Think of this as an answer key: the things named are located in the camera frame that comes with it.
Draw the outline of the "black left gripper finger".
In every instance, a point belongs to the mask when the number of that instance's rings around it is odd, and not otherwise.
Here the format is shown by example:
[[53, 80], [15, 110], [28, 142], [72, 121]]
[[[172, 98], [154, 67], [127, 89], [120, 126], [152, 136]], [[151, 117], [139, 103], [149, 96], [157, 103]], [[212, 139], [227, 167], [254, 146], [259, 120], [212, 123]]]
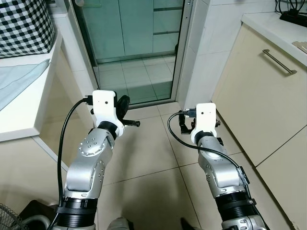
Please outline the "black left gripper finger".
[[117, 118], [124, 118], [129, 110], [130, 98], [127, 95], [122, 95], [117, 100]]

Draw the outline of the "glass sliding door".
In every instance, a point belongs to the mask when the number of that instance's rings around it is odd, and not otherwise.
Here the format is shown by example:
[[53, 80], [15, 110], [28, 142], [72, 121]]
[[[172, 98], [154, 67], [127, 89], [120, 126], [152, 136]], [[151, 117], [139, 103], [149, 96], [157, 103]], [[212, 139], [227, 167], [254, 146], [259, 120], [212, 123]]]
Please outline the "glass sliding door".
[[194, 0], [71, 0], [97, 89], [132, 106], [176, 98]]

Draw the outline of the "robot left leg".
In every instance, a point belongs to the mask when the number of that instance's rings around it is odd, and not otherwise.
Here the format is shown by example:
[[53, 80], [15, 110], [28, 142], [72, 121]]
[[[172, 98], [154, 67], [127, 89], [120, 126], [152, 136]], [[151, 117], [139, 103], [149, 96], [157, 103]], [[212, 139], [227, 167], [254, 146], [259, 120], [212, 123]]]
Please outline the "robot left leg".
[[134, 230], [134, 225], [126, 218], [117, 218], [109, 223], [106, 230]]

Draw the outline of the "light blue cloth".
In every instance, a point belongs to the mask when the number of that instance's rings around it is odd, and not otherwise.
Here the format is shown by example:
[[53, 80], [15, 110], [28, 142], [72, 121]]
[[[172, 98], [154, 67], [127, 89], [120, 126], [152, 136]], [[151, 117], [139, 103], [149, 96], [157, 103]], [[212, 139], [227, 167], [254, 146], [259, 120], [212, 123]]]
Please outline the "light blue cloth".
[[0, 67], [0, 110], [37, 80], [48, 68], [49, 61], [46, 59], [39, 64]]

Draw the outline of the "black white checkered cloth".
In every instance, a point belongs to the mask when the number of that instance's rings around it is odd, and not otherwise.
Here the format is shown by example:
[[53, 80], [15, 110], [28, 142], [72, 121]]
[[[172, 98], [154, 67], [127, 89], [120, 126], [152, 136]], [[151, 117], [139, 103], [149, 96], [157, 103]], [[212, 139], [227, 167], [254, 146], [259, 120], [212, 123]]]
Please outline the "black white checkered cloth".
[[0, 0], [0, 58], [50, 53], [55, 38], [45, 0]]

